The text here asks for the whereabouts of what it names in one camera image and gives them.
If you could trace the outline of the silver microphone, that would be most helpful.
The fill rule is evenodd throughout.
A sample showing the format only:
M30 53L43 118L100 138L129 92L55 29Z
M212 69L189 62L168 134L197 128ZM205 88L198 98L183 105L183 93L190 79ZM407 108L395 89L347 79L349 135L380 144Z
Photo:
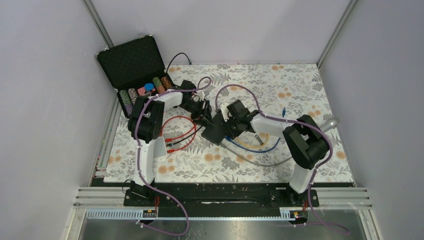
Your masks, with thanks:
M333 117L328 119L323 125L321 125L319 128L323 133L326 133L332 129L337 128L337 126L340 123L340 119L338 117Z

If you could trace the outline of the white router box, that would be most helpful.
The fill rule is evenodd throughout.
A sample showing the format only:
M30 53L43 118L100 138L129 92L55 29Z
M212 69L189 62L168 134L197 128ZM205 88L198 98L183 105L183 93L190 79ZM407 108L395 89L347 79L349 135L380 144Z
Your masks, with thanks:
M161 159L168 155L166 141L163 136L159 136L153 146L153 159Z

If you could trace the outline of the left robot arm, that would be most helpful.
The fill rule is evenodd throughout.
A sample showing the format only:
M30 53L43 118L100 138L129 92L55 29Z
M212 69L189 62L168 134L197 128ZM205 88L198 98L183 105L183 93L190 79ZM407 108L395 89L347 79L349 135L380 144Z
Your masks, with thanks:
M213 124L212 107L205 99L204 89L212 79L203 86L195 86L191 81L184 80L181 86L175 86L154 96L139 96L128 119L128 130L135 143L135 170L133 181L140 186L146 186L155 178L154 160L167 155L166 141L160 136L163 126L164 112L174 107L180 107L190 113L195 125L208 127Z

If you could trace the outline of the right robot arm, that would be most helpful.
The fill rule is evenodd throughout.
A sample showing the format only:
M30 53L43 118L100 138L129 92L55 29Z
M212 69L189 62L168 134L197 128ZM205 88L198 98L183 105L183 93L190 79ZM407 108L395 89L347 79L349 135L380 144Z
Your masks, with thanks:
M296 120L266 115L259 110L249 111L240 100L223 103L218 116L220 125L232 139L243 132L266 133L285 140L295 167L287 191L287 201L293 206L301 205L306 199L307 188L313 183L314 169L331 150L325 132L338 126L337 117L330 118L324 125L317 126L309 115Z

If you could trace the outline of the black network switch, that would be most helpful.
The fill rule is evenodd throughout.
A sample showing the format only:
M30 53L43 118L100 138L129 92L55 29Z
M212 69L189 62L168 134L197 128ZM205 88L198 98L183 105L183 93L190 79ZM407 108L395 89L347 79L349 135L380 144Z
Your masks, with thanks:
M217 112L212 120L212 125L208 125L201 133L201 136L212 144L219 146L228 135L228 131L222 125L224 117L221 112Z

